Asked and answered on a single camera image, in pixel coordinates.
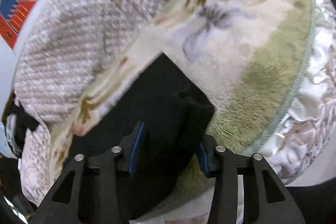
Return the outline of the black pants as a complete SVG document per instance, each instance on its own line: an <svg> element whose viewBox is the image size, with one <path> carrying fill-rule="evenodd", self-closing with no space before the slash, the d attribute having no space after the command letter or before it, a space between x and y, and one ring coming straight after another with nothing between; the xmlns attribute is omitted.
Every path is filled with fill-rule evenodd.
<svg viewBox="0 0 336 224"><path fill-rule="evenodd" d="M101 155L134 135L120 161L117 190L123 215L137 219L171 195L214 110L207 96L160 55L94 128L73 138L69 156Z"/></svg>

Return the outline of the white floral bed sheet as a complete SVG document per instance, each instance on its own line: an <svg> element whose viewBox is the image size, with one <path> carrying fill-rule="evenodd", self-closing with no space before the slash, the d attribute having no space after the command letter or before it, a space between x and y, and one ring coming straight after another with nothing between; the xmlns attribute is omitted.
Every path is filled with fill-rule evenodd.
<svg viewBox="0 0 336 224"><path fill-rule="evenodd" d="M261 152L292 182L335 129L332 17L324 0L177 0L157 27L163 51L216 108L207 134Z"/></svg>

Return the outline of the dark clothes pile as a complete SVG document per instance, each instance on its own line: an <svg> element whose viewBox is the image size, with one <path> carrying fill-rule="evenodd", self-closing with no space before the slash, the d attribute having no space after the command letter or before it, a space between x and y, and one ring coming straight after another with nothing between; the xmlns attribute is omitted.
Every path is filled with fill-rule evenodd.
<svg viewBox="0 0 336 224"><path fill-rule="evenodd" d="M25 145L27 130L34 132L39 122L27 113L12 91L3 109L1 122L11 152L20 159Z"/></svg>

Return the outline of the floral fleece blanket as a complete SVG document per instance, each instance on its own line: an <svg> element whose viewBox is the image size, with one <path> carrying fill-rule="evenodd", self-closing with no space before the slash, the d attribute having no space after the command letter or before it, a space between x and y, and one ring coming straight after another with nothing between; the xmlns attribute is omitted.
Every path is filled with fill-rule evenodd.
<svg viewBox="0 0 336 224"><path fill-rule="evenodd" d="M161 53L215 106L206 132L235 152L256 152L278 128L306 75L314 9L315 0L172 0L52 133L50 182L74 147L73 132L92 135Z"/></svg>

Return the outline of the quilted floral comforter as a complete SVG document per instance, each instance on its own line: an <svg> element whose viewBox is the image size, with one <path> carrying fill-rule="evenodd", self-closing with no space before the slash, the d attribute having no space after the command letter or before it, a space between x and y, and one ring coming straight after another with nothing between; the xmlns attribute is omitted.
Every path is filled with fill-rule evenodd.
<svg viewBox="0 0 336 224"><path fill-rule="evenodd" d="M25 137L20 168L24 196L39 205L53 184L50 136L87 87L140 27L169 0L39 0L25 23L13 91L38 128Z"/></svg>

